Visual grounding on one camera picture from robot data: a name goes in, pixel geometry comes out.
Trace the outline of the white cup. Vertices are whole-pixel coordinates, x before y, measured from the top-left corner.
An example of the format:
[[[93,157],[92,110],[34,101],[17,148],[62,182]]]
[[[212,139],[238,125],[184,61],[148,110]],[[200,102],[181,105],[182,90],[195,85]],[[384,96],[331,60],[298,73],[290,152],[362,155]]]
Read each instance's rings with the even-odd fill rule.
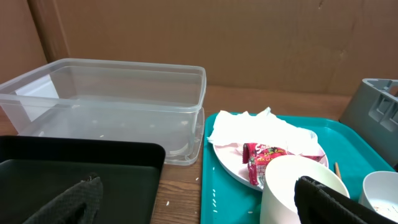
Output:
[[[265,170],[266,184],[262,191],[260,222],[299,223],[294,202],[295,183],[302,176],[309,176],[327,187],[349,197],[342,180],[329,168],[302,156],[280,156],[268,164]]]

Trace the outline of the grey rice bowl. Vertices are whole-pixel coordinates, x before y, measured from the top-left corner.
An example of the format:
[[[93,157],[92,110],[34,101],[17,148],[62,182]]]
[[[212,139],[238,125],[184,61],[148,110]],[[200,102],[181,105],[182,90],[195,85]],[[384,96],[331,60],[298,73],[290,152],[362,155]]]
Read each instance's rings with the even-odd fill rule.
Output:
[[[376,171],[368,174],[362,184],[359,203],[397,223],[398,173]]]

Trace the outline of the red snack wrapper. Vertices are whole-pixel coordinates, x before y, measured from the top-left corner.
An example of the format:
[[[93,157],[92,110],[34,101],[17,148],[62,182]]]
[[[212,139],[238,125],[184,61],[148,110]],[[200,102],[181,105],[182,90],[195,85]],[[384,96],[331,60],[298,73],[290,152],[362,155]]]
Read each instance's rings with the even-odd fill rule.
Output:
[[[284,144],[244,141],[242,155],[242,162],[247,165],[249,183],[261,190],[265,184],[266,168],[277,157],[301,156],[329,167],[326,153],[315,141],[293,141]]]

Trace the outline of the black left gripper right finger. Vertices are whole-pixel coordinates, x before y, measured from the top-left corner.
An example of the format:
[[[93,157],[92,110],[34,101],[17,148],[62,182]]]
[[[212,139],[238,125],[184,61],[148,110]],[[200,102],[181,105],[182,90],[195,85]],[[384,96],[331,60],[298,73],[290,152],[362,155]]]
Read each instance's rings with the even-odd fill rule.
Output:
[[[309,176],[296,181],[294,192],[301,224],[395,224]]]

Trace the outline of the white napkin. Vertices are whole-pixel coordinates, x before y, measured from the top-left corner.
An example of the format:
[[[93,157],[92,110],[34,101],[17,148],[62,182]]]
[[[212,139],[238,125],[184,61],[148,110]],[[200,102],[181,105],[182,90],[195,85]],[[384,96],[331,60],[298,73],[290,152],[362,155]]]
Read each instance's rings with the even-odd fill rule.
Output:
[[[269,107],[254,116],[247,111],[242,114],[220,111],[208,141],[216,146],[259,143],[279,147],[293,154],[322,155],[318,137],[313,131],[279,119]]]

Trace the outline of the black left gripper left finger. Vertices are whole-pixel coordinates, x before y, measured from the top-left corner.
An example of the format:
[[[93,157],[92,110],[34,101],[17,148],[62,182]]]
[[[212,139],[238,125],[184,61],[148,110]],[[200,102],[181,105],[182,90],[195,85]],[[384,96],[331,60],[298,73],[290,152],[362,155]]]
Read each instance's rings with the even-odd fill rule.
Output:
[[[102,198],[101,178],[91,174],[45,204],[24,224],[93,224]]]

